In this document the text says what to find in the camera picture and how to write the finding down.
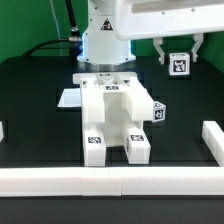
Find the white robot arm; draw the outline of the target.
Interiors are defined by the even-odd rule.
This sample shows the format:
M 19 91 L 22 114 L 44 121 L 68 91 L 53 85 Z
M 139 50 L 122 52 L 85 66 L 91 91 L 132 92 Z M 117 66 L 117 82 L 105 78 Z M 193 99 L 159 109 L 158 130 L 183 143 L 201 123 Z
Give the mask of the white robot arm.
M 209 32 L 224 31 L 224 0 L 88 0 L 78 60 L 101 70 L 136 59 L 132 40 L 192 35 L 196 52 Z

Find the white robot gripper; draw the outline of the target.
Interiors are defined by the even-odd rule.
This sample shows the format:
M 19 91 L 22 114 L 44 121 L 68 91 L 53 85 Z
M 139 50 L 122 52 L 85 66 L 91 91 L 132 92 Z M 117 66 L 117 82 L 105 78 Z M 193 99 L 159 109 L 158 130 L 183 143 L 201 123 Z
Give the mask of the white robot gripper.
M 121 40 L 154 38 L 159 62 L 165 63 L 163 39 L 193 35 L 196 62 L 204 34 L 224 31 L 224 0 L 117 0 L 115 33 Z

